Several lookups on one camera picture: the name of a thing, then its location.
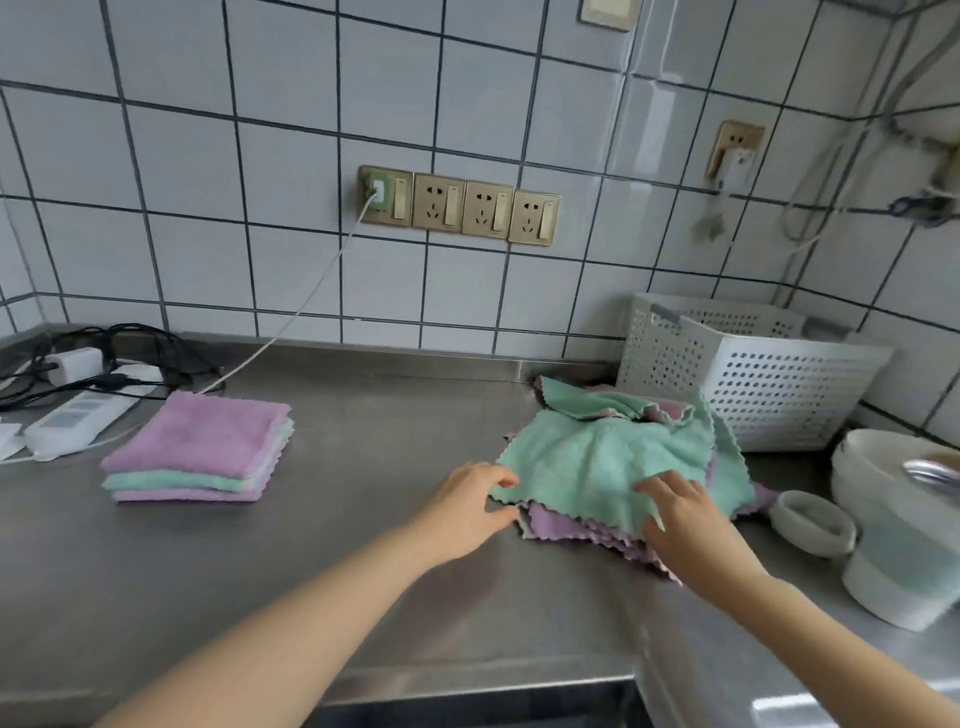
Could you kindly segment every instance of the person's left hand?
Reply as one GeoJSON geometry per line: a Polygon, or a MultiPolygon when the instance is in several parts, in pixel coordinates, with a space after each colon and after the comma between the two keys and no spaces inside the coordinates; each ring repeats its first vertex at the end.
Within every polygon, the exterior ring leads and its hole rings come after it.
{"type": "Polygon", "coordinates": [[[484,506],[494,483],[509,488],[518,482],[503,465],[465,463],[438,486],[410,527],[423,539],[435,564],[466,556],[516,521],[516,506],[492,512],[484,506]]]}

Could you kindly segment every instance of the hand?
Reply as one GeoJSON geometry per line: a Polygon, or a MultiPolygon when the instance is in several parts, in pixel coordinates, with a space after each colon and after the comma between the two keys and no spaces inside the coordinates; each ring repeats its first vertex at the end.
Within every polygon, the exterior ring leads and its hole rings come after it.
{"type": "Polygon", "coordinates": [[[490,463],[465,463],[448,475],[410,522],[435,565],[466,556],[516,521],[516,506],[492,512],[484,506],[494,483],[509,488],[518,482],[509,468],[490,463]]]}
{"type": "Polygon", "coordinates": [[[717,510],[707,489],[677,471],[637,483],[657,505],[663,530],[653,516],[643,523],[643,536],[668,569],[698,595],[728,610],[743,590],[767,570],[739,531],[717,510]]]}

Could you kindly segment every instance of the person's right hand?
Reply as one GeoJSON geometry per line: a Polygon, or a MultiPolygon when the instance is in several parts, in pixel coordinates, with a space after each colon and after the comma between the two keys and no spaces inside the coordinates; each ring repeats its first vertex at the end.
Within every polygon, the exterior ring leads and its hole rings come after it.
{"type": "Polygon", "coordinates": [[[721,609],[743,590],[770,578],[739,531],[695,480],[667,471],[637,483],[657,505],[663,529],[653,516],[643,536],[668,569],[690,589],[721,609]]]}

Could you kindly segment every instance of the stack of folded towels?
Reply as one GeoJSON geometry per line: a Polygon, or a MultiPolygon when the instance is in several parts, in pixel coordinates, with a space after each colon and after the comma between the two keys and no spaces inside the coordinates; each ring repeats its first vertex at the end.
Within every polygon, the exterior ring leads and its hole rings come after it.
{"type": "Polygon", "coordinates": [[[259,500],[294,431],[290,405],[174,392],[102,463],[117,502],[259,500]]]}

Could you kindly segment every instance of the plastic basket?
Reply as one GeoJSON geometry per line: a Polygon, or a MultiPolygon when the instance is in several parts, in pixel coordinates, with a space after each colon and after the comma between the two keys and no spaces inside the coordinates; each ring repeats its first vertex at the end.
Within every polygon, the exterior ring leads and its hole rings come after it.
{"type": "Polygon", "coordinates": [[[668,397],[702,390],[747,452],[814,450],[892,354],[796,311],[638,293],[616,385],[668,397]]]}

